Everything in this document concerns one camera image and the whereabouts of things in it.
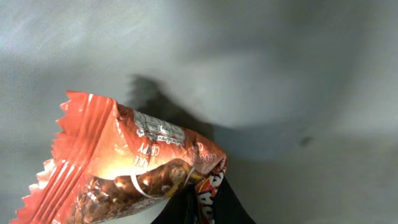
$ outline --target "plastic packaging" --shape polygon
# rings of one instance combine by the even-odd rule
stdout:
[[[67,96],[53,159],[44,162],[11,223],[103,222],[193,185],[200,222],[214,223],[213,199],[227,163],[219,146],[112,98],[76,91]]]

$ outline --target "chocolate wrapper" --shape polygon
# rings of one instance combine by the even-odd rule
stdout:
[[[214,223],[213,199],[227,162],[219,146],[112,98],[67,96],[53,159],[44,162],[11,223],[99,223],[141,212],[193,185],[199,220]]]

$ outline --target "orange wrapper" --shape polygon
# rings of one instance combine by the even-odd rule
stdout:
[[[214,223],[213,199],[227,162],[219,146],[112,98],[67,95],[53,159],[44,162],[12,224],[103,222],[143,211],[193,185],[200,221]]]

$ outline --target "gray surface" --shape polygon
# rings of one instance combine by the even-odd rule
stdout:
[[[66,89],[163,82],[214,123],[258,223],[396,223],[398,2],[1,1],[0,223],[50,157]],[[149,223],[163,205],[110,223]]]

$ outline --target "snack bag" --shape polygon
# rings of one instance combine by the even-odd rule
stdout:
[[[214,223],[226,154],[200,134],[103,96],[67,91],[66,116],[13,224],[99,223],[195,186],[199,221]]]

